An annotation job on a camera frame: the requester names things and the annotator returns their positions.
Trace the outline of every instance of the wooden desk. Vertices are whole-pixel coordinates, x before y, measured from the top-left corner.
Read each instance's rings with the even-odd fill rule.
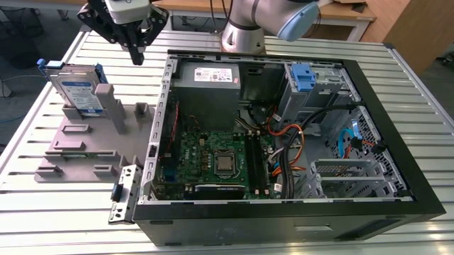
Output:
[[[230,1],[224,0],[227,11]],[[76,11],[85,3],[87,0],[1,0],[1,6]],[[155,5],[167,9],[172,16],[211,17],[210,0],[162,0]],[[212,10],[216,18],[224,18],[222,0],[212,0]],[[367,7],[363,13],[358,13],[351,10],[350,4],[331,3],[320,10],[320,28],[312,38],[359,41],[369,23],[377,18]]]
[[[224,0],[227,12],[230,2]],[[167,9],[172,16],[211,17],[210,0],[162,0],[155,5]],[[212,10],[216,18],[224,18],[222,0],[212,0]],[[367,7],[358,13],[350,4],[331,3],[320,8],[320,12],[320,28],[312,35],[320,39],[359,41],[369,23],[377,18]]]
[[[226,9],[228,11],[231,0],[224,0]],[[172,11],[192,11],[210,12],[210,0],[162,0],[155,3],[156,6]],[[375,15],[366,7],[363,13],[351,10],[350,4],[331,3],[324,5],[322,10],[323,19],[342,19],[342,20],[375,20]],[[223,13],[222,0],[212,0],[212,10],[216,13]]]

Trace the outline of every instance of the floor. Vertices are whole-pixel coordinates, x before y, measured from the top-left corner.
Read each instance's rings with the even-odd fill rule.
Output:
[[[33,41],[41,58],[45,60],[60,60],[79,32],[81,23],[75,18],[76,12],[68,12],[71,18],[65,21],[60,20],[56,10],[40,10],[40,12],[39,18],[44,34],[36,37]],[[15,69],[5,59],[0,57],[1,79],[7,80],[19,75],[41,76],[41,73],[36,67],[24,70]],[[27,114],[45,83],[44,78],[35,76],[16,78],[4,82],[13,91],[15,96],[9,100],[4,99],[0,90],[0,144],[8,143],[21,123],[21,118],[15,121],[8,120]]]
[[[44,27],[44,34],[35,38],[35,43],[37,45],[41,58],[45,60],[61,59],[79,32],[81,23],[75,17],[76,12],[69,11],[68,16],[69,19],[61,21],[55,10],[41,10],[40,21]],[[192,20],[192,17],[188,17],[187,22],[188,24],[183,24],[183,20],[179,17],[175,17],[174,29],[200,32],[215,31],[211,19],[196,18]],[[215,22],[218,29],[220,29],[224,25],[224,19],[216,19]],[[17,70],[12,68],[7,61],[0,57],[1,79],[5,80],[19,75],[40,75],[40,72],[36,67],[25,70]],[[451,100],[451,94],[454,92],[454,64],[451,66],[442,66],[441,61],[434,61],[431,67],[423,73],[421,78],[447,113],[451,117],[454,117],[454,100]],[[16,95],[9,100],[1,98],[0,95],[0,152],[1,144],[8,144],[20,125],[21,118],[13,121],[8,120],[27,114],[28,109],[44,87],[45,79],[35,76],[24,77],[7,81],[5,84]]]

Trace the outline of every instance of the blue hard drive label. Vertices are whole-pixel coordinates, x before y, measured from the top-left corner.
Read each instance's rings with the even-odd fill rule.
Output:
[[[71,103],[77,108],[80,114],[85,116],[99,116],[103,107],[95,96],[95,86],[89,82],[63,81],[61,89]]]
[[[92,84],[89,82],[77,82],[77,81],[64,81],[61,82],[64,86],[73,86],[73,87],[89,87]]]

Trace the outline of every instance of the blue plastic latch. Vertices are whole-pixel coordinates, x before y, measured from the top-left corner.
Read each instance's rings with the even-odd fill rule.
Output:
[[[299,92],[308,92],[315,86],[315,73],[306,64],[291,64],[291,74],[296,82]]]
[[[63,66],[64,66],[64,62],[63,61],[55,61],[55,60],[51,60],[48,62],[48,64],[45,65],[45,67],[48,69],[61,69]]]
[[[40,59],[37,60],[36,64],[37,64],[37,70],[40,70],[40,72],[41,72],[41,74],[44,75],[47,81],[49,81],[49,78],[48,78],[48,76],[47,76],[45,73],[44,73],[45,60],[40,58]]]

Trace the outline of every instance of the printed label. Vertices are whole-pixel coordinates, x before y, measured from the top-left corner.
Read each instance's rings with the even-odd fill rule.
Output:
[[[282,185],[280,185],[279,183],[275,183],[275,188],[274,188],[274,190],[275,190],[276,192],[282,192]]]
[[[196,68],[195,81],[232,82],[232,70],[228,68]]]
[[[92,84],[89,82],[63,81],[63,89],[75,107],[84,115],[97,116],[103,112],[103,107],[93,95]]]
[[[272,115],[272,118],[274,118],[276,121],[280,121],[280,120],[282,120],[280,116],[279,116],[278,114],[275,114],[275,113],[274,113],[274,115]]]

